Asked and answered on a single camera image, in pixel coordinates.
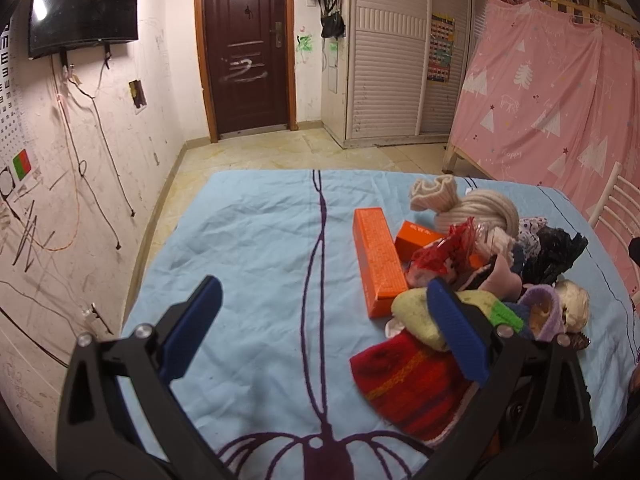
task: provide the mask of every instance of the black bag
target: black bag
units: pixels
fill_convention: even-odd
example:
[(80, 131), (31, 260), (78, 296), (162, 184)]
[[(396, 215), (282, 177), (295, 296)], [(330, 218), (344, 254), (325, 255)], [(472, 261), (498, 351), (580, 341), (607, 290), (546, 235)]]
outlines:
[(320, 18), (323, 38), (341, 38), (344, 36), (344, 20), (337, 10), (333, 14)]

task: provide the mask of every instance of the door frame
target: door frame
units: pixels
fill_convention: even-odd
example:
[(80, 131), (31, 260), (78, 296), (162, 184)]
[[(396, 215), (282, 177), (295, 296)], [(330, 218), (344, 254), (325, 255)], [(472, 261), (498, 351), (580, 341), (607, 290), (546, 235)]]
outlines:
[[(218, 142), (218, 128), (216, 126), (216, 107), (213, 101), (213, 91), (209, 78), (209, 59), (207, 57), (207, 35), (205, 30), (205, 0), (194, 0), (196, 48), (198, 51), (198, 66), (200, 82), (202, 83), (202, 98), (207, 115), (207, 126), (211, 142)], [(287, 79), (287, 114), (289, 130), (298, 129), (296, 121), (296, 53), (294, 51), (294, 1), (284, 0), (285, 6), (285, 72)]]

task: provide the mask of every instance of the pile of clothes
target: pile of clothes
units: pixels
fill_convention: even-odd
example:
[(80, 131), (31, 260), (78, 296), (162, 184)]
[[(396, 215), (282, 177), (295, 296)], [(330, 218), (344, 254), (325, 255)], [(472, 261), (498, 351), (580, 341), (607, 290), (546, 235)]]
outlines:
[(355, 383), (373, 408), (435, 448), (478, 386), (463, 377), (430, 316), (429, 282), (438, 276), (446, 280), (463, 303), (478, 307), (494, 326), (506, 324), (522, 337), (545, 342), (567, 333), (574, 348), (584, 349), (589, 340), (581, 330), (589, 317), (589, 295), (561, 275), (588, 242), (581, 234), (571, 238), (550, 227), (545, 218), (518, 218), (513, 203), (495, 191), (474, 190), (458, 199), (455, 180), (447, 175), (435, 183), (419, 180), (410, 199), (413, 209), (436, 211), (440, 232), (448, 222), (461, 220), (460, 214), (472, 214), (449, 223), (447, 235), (415, 251), (405, 269), (410, 289), (392, 303), (387, 340), (350, 362)]

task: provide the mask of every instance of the door handle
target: door handle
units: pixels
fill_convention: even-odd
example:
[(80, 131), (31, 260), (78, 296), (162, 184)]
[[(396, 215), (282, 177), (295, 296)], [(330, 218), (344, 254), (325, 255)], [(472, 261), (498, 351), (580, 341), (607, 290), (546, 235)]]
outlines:
[(276, 48), (282, 48), (282, 22), (276, 22), (275, 28), (272, 28), (269, 32), (276, 35)]

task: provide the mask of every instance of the screw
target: screw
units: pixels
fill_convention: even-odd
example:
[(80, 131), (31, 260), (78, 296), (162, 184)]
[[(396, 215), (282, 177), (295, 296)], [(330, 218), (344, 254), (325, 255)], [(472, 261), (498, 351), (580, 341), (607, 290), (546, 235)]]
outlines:
[(78, 336), (78, 346), (81, 346), (82, 348), (84, 348), (86, 346), (89, 346), (93, 340), (94, 340), (94, 337), (88, 332), (81, 333)]
[(151, 325), (149, 325), (148, 323), (143, 323), (142, 325), (138, 325), (133, 333), (138, 339), (146, 339), (152, 334), (153, 331), (154, 328)]
[(560, 334), (557, 341), (560, 346), (571, 346), (571, 338), (567, 334)]
[(509, 325), (498, 325), (498, 328), (495, 329), (495, 331), (502, 339), (509, 339), (510, 337), (513, 337), (513, 328)]

